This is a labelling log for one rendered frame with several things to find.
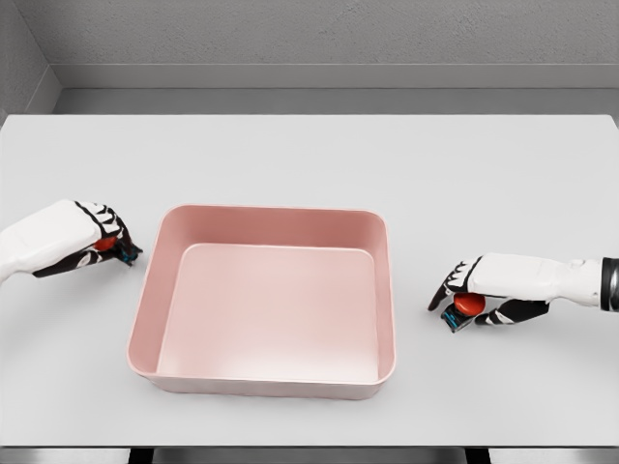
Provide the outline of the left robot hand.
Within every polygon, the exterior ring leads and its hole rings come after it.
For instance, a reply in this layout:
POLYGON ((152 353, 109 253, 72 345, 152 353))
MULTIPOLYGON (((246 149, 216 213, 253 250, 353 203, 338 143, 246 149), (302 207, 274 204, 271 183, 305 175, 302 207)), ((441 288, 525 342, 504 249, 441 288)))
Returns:
POLYGON ((96 241, 131 238, 125 222, 111 207, 89 201, 60 200, 18 225, 30 248, 29 274, 36 277, 100 264, 94 251, 96 241))

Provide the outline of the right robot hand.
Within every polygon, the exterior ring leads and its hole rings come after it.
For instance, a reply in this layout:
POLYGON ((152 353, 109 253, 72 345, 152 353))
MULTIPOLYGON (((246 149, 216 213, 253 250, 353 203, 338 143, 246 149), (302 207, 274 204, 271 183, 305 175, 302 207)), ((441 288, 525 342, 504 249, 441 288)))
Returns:
POLYGON ((546 315, 555 298, 552 285, 558 265, 550 259, 501 253, 462 260, 427 309, 446 308, 456 293, 475 293, 486 298, 484 312, 471 322, 478 326, 514 325, 546 315))

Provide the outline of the red button industrial switch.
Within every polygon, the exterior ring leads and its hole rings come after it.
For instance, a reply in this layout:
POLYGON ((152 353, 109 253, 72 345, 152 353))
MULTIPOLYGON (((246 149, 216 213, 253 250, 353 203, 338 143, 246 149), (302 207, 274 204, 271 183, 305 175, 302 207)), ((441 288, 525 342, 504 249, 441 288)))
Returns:
POLYGON ((142 253, 142 249, 129 236, 100 239, 94 243, 94 251, 97 262, 117 259, 128 266, 142 253))
POLYGON ((455 334, 468 326, 486 308, 486 298, 475 293, 456 293, 453 301, 441 313, 441 319, 455 334))

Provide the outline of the pink square basket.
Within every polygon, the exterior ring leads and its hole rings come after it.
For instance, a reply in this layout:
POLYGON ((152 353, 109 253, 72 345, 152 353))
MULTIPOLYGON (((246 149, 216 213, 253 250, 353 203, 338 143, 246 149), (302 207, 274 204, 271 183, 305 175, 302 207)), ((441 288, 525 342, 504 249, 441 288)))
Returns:
POLYGON ((384 219, 362 210, 170 209, 127 361, 167 392, 374 396, 397 365, 384 219))

